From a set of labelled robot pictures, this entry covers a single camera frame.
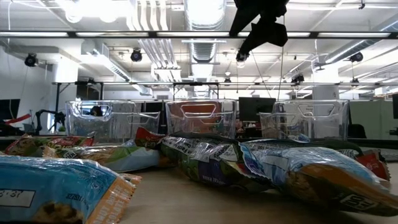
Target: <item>blue snack bag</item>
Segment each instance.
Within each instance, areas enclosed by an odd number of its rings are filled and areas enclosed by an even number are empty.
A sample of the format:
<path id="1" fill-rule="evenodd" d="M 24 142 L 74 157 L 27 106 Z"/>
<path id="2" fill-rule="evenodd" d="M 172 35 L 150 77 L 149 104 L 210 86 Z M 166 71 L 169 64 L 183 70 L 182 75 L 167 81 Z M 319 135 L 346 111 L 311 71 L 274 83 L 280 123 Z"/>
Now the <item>blue snack bag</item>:
<path id="1" fill-rule="evenodd" d="M 246 167 L 282 193 L 334 210 L 398 215 L 398 197 L 368 168 L 337 150 L 295 147 L 278 140 L 244 142 L 239 147 Z"/>
<path id="2" fill-rule="evenodd" d="M 0 222 L 117 223 L 140 181 L 97 162 L 0 156 Z"/>

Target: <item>snack bag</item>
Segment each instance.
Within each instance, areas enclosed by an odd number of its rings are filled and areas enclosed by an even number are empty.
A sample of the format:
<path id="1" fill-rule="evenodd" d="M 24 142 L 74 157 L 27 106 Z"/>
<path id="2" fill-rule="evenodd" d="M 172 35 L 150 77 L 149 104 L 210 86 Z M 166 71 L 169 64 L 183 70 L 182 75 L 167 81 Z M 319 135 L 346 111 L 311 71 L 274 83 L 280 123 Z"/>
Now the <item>snack bag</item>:
<path id="1" fill-rule="evenodd" d="M 249 145 L 250 148 L 255 149 L 264 149 L 264 147 L 269 148 L 291 148 L 291 147 L 327 147 L 329 149 L 334 149 L 356 161 L 366 166 L 369 170 L 371 170 L 378 177 L 389 180 L 390 174 L 386 163 L 383 162 L 384 158 L 377 152 L 363 152 L 362 149 L 354 143 L 347 141 L 340 141 L 334 139 L 326 139 L 322 141 L 314 141 L 314 142 L 303 142 L 303 141 L 294 141 L 291 139 L 260 139 L 256 141 L 245 142 Z"/>
<path id="2" fill-rule="evenodd" d="M 355 160 L 371 170 L 376 176 L 384 180 L 390 180 L 391 176 L 388 166 L 380 157 L 380 151 L 368 150 L 363 152 L 363 155 L 356 156 Z"/>
<path id="3" fill-rule="evenodd" d="M 41 146 L 55 149 L 71 148 L 75 146 L 92 146 L 94 138 L 87 137 L 32 137 L 23 136 L 7 147 L 5 153 L 10 156 L 42 157 Z"/>
<path id="4" fill-rule="evenodd" d="M 43 150 L 43 157 L 91 159 L 115 172 L 129 172 L 159 165 L 157 150 L 138 146 L 91 146 Z"/>
<path id="5" fill-rule="evenodd" d="M 162 152 L 194 181 L 252 192 L 268 189 L 268 181 L 250 179 L 221 160 L 220 155 L 237 146 L 237 141 L 216 134 L 180 133 L 162 140 Z M 229 157 L 238 160 L 235 154 Z"/>
<path id="6" fill-rule="evenodd" d="M 332 209 L 398 215 L 398 197 L 370 170 L 336 150 L 288 147 L 278 141 L 245 142 L 240 150 L 246 167 L 282 193 Z"/>
<path id="7" fill-rule="evenodd" d="M 0 156 L 0 176 L 0 222 L 16 223 L 117 223 L 140 181 L 93 161 L 19 156 Z"/>
<path id="8" fill-rule="evenodd" d="M 164 134 L 155 134 L 145 128 L 138 128 L 134 142 L 137 146 L 146 147 L 149 149 L 156 149 L 156 146 L 165 137 Z"/>

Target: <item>plastic storage bin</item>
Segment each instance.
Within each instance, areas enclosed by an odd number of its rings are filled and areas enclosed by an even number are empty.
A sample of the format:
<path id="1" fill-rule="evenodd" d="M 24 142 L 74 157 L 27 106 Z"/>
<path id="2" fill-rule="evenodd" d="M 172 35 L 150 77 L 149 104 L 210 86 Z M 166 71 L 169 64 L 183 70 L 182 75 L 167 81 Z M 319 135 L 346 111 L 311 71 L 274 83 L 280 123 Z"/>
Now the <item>plastic storage bin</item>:
<path id="1" fill-rule="evenodd" d="M 98 143 L 122 143 L 136 137 L 139 127 L 157 132 L 159 115 L 141 112 L 141 104 L 133 101 L 69 101 L 66 103 L 67 134 L 69 136 L 95 135 Z M 90 115 L 100 108 L 102 116 Z"/>
<path id="2" fill-rule="evenodd" d="M 296 100 L 274 105 L 272 114 L 260 113 L 262 137 L 277 139 L 347 139 L 348 101 Z"/>
<path id="3" fill-rule="evenodd" d="M 169 134 L 215 133 L 235 138 L 236 102 L 234 100 L 189 100 L 166 103 Z"/>

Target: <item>computer monitor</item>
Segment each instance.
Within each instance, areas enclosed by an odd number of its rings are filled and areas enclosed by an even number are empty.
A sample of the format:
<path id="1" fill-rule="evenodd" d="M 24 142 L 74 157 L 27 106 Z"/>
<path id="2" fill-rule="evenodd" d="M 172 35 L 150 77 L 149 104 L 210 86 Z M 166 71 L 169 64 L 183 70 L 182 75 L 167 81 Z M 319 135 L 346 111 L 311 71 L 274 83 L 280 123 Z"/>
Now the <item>computer monitor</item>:
<path id="1" fill-rule="evenodd" d="M 239 119 L 260 122 L 259 113 L 271 113 L 275 98 L 239 97 Z"/>
<path id="2" fill-rule="evenodd" d="M 392 96 L 392 114 L 394 119 L 398 119 L 398 94 Z"/>
<path id="3" fill-rule="evenodd" d="M 18 117 L 18 109 L 19 109 L 18 100 L 0 100 L 0 119 L 8 120 L 14 119 Z"/>

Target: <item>table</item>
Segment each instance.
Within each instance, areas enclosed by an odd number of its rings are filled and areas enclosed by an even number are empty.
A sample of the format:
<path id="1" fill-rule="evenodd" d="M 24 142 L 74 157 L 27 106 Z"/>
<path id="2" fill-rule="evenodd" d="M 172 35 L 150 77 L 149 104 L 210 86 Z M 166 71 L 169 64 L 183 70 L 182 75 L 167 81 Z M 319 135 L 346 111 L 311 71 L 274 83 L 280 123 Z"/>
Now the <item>table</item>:
<path id="1" fill-rule="evenodd" d="M 398 195 L 398 163 L 389 164 L 392 193 Z M 121 224 L 276 224 L 349 223 L 396 224 L 397 217 L 376 217 L 349 212 L 329 212 L 304 205 L 276 191 L 232 194 L 188 180 L 178 169 L 151 169 L 143 177 Z"/>

